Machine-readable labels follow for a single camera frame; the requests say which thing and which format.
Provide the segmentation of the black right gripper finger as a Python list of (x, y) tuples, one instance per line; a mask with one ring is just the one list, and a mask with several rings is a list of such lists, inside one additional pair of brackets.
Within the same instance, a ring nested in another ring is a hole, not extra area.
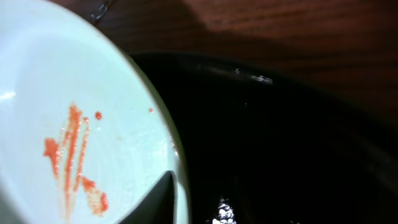
[(121, 224), (174, 224), (175, 173), (164, 173)]

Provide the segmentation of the light green plate ketchup streaks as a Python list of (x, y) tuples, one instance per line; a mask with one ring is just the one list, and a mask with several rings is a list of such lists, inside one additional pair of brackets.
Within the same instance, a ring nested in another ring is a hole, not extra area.
[(131, 57), (50, 1), (1, 2), (1, 222), (121, 223), (167, 171), (190, 223), (185, 157)]

